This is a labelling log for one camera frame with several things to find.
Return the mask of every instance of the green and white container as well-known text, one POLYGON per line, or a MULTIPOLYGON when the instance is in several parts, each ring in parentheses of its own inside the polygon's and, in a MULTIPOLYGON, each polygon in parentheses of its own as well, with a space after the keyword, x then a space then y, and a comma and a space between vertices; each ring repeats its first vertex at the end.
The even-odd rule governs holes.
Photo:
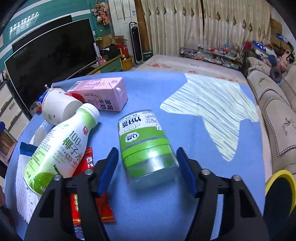
POLYGON ((89 132, 99 120, 98 109, 85 103, 47 134, 24 170, 24 180, 34 193, 43 194, 56 174, 73 175, 85 153, 89 132))
POLYGON ((174 179, 179 163, 152 111, 124 116, 118 121, 118 132, 130 184, 141 189, 174 179))

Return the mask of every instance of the hanging artificial flower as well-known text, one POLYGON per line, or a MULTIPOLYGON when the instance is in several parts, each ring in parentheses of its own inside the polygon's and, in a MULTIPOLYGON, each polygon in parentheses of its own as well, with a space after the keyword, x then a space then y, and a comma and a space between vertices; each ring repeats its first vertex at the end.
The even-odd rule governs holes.
POLYGON ((97 16, 96 20, 98 23, 101 21, 103 21, 104 25, 108 25, 110 23, 108 7, 109 5, 105 2, 96 2, 95 7, 91 11, 95 16, 97 16))

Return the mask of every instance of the drawer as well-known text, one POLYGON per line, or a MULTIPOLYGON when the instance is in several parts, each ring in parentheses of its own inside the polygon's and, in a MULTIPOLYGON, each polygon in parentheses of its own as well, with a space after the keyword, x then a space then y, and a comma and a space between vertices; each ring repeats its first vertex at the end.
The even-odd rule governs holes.
POLYGON ((16 140, 18 140, 29 122, 30 121, 27 119, 27 117, 24 115, 24 113, 21 113, 19 118, 17 118, 16 122, 12 125, 9 133, 16 140))
POLYGON ((5 123, 6 129, 9 129, 11 123, 20 112, 20 107, 17 105, 15 99, 13 99, 0 116, 0 121, 5 123))
POLYGON ((5 84, 0 89, 0 110, 3 110, 3 107, 9 102, 11 98, 12 95, 7 87, 7 84, 5 84))
POLYGON ((119 72, 122 70, 120 58, 114 60, 110 64, 100 69, 101 73, 119 72))

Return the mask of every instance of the metal screw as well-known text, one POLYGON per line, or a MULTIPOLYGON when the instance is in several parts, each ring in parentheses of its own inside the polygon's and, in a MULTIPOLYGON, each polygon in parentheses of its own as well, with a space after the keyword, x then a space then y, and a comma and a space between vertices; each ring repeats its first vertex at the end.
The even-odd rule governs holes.
POLYGON ((234 175, 232 178, 237 182, 239 182, 242 179, 239 175, 234 175))
POLYGON ((202 174, 207 176, 207 175, 210 175, 211 172, 208 169, 202 169, 202 174))
POLYGON ((61 178, 62 178, 61 175, 55 175, 55 176, 54 176, 54 180, 55 180, 55 181, 59 181, 59 180, 61 180, 61 178))
POLYGON ((94 173, 94 171, 92 169, 87 169, 84 171, 84 174, 86 174, 86 175, 91 175, 93 173, 94 173))

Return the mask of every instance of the bookshelf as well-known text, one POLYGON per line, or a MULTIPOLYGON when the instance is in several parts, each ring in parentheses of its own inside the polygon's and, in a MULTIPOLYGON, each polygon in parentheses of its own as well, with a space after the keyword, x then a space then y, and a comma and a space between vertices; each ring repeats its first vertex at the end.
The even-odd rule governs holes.
POLYGON ((0 160, 8 166, 10 157, 17 144, 13 136, 5 129, 0 133, 0 160))

